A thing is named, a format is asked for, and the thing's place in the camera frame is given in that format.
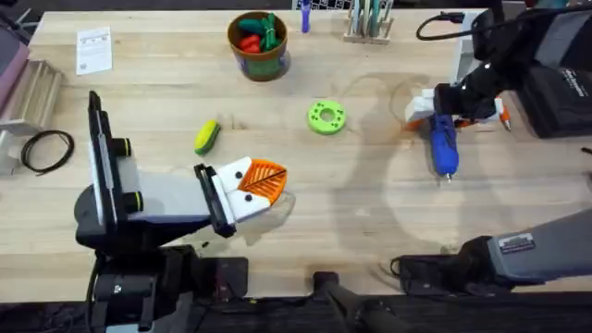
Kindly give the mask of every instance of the green tape roll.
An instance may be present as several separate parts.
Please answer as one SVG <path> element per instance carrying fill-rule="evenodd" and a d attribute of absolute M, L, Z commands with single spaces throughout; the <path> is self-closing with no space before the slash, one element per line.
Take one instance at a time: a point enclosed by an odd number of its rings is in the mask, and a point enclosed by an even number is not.
<path fill-rule="evenodd" d="M 319 101 L 308 110 L 308 125 L 319 134 L 335 134 L 345 126 L 345 109 L 339 103 Z"/>

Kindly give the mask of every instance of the cable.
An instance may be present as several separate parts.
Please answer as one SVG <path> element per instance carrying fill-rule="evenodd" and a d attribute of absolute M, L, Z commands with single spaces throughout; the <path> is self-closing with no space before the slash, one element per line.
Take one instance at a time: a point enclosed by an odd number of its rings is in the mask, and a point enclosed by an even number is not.
<path fill-rule="evenodd" d="M 62 139 L 62 141 L 68 147 L 66 152 L 57 162 L 55 162 L 51 166 L 44 167 L 44 168 L 33 167 L 31 165 L 31 163 L 29 162 L 29 156 L 31 154 L 31 150 L 32 150 L 33 146 L 40 139 L 42 139 L 46 136 L 50 136 L 50 135 L 59 135 L 60 139 Z M 41 131 L 41 132 L 35 134 L 32 138 L 28 139 L 27 142 L 25 142 L 25 144 L 22 147 L 22 150 L 20 151 L 20 162 L 27 169 L 37 172 L 38 173 L 37 176 L 41 176 L 41 175 L 44 175 L 48 172 L 52 172 L 52 171 L 62 167 L 69 160 L 69 158 L 72 156 L 73 153 L 74 153 L 74 139 L 72 138 L 72 136 L 70 134 L 64 132 L 63 130 L 56 130 L 56 129 L 44 130 L 44 131 Z"/>
<path fill-rule="evenodd" d="M 500 22 L 500 23 L 496 23 L 490 26 L 486 26 L 486 27 L 482 27 L 482 28 L 477 28 L 477 29 L 470 29 L 468 31 L 459 31 L 459 32 L 453 32 L 453 33 L 444 33 L 444 34 L 440 34 L 440 35 L 434 35 L 434 36 L 424 36 L 422 35 L 422 30 L 426 27 L 426 25 L 428 25 L 429 23 L 433 22 L 433 21 L 437 21 L 437 20 L 451 20 L 454 21 L 455 19 L 458 18 L 459 12 L 453 12 L 453 13 L 446 13 L 446 12 L 440 12 L 439 15 L 436 15 L 432 18 L 428 18 L 427 20 L 425 20 L 420 26 L 419 28 L 417 28 L 417 31 L 415 32 L 415 37 L 417 37 L 418 40 L 420 41 L 442 41 L 442 40 L 446 40 L 446 39 L 450 39 L 450 38 L 458 38 L 458 37 L 463 37 L 463 36 L 469 36 L 469 35 L 473 35 L 476 33 L 480 33 L 480 32 L 485 32 L 485 31 L 493 31 L 496 29 L 499 29 L 501 27 L 505 27 L 511 24 L 515 24 L 515 23 L 519 23 L 519 22 L 526 22 L 529 20 L 533 20 L 533 19 L 540 19 L 540 18 L 544 18 L 544 17 L 553 17 L 553 16 L 558 16 L 561 14 L 566 14 L 566 13 L 575 13 L 575 12 L 582 12 L 582 11 L 588 11 L 588 10 L 592 10 L 592 5 L 581 5 L 581 6 L 572 6 L 572 7 L 566 7 L 566 8 L 560 8 L 560 9 L 552 9 L 552 10 L 541 10 L 539 12 L 534 12 L 533 14 L 530 15 L 526 15 L 523 17 L 518 17 L 518 18 L 513 18 L 513 19 L 508 19 L 506 21 Z"/>
<path fill-rule="evenodd" d="M 103 267 L 104 261 L 105 257 L 100 253 L 96 253 L 96 259 L 94 260 L 94 265 L 92 266 L 91 277 L 89 278 L 89 285 L 86 288 L 86 311 L 84 316 L 84 324 L 86 325 L 86 330 L 88 333 L 93 333 L 93 329 L 91 328 L 91 317 L 93 316 L 94 283 L 96 282 L 96 278 L 99 276 L 99 272 Z"/>

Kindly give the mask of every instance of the pen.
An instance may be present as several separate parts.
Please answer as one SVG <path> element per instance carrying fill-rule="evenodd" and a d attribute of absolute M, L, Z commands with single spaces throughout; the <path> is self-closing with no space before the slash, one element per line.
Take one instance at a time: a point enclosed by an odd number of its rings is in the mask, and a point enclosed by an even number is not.
<path fill-rule="evenodd" d="M 499 121 L 506 130 L 512 130 L 510 126 L 510 112 L 506 108 L 506 105 L 503 106 L 501 113 L 499 113 Z"/>
<path fill-rule="evenodd" d="M 311 29 L 310 15 L 311 15 L 311 0 L 302 0 L 300 8 L 302 12 L 302 32 L 306 33 Z"/>

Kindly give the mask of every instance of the wooden tabletop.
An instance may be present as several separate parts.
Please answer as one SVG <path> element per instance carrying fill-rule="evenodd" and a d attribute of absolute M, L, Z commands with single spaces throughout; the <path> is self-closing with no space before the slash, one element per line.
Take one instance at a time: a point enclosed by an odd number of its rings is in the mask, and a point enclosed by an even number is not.
<path fill-rule="evenodd" d="M 344 43 L 344 12 L 280 11 L 289 28 L 289 72 L 255 83 L 242 76 L 226 27 L 240 12 L 46 13 L 32 58 L 65 73 L 52 128 L 77 144 L 68 164 L 36 177 L 19 168 L 0 179 L 0 300 L 81 300 L 93 264 L 74 239 L 74 203 L 90 183 L 87 96 L 103 98 L 112 131 L 130 137 L 141 169 L 192 176 L 245 155 L 288 169 L 285 195 L 267 214 L 239 225 L 229 240 L 211 230 L 184 237 L 207 256 L 250 260 L 250 294 L 302 295 L 317 270 L 334 270 L 364 293 L 396 293 L 389 258 L 439 253 L 443 245 L 531 227 L 591 206 L 589 138 L 541 141 L 512 110 L 512 132 L 499 123 L 463 129 L 461 165 L 452 183 L 433 173 L 421 135 L 401 130 L 405 106 L 422 88 L 449 76 L 455 41 L 420 42 L 416 27 L 436 10 L 396 10 L 388 46 Z M 113 70 L 77 77 L 76 32 L 111 27 Z M 428 32 L 454 31 L 438 22 Z M 320 99 L 341 103 L 346 128 L 334 136 L 308 129 L 305 113 Z M 222 131 L 205 157 L 196 131 L 215 118 Z M 49 140 L 33 163 L 55 161 Z M 204 249 L 201 244 L 210 241 Z M 538 290 L 592 290 L 592 279 Z"/>

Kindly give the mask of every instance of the pink object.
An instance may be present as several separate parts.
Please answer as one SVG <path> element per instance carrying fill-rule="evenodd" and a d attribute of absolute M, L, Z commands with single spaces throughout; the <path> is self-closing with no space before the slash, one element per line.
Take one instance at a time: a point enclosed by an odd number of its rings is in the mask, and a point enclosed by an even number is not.
<path fill-rule="evenodd" d="M 0 45 L 2 45 L 0 48 L 0 114 L 2 114 L 6 98 L 27 63 L 29 48 L 2 28 L 0 28 Z"/>

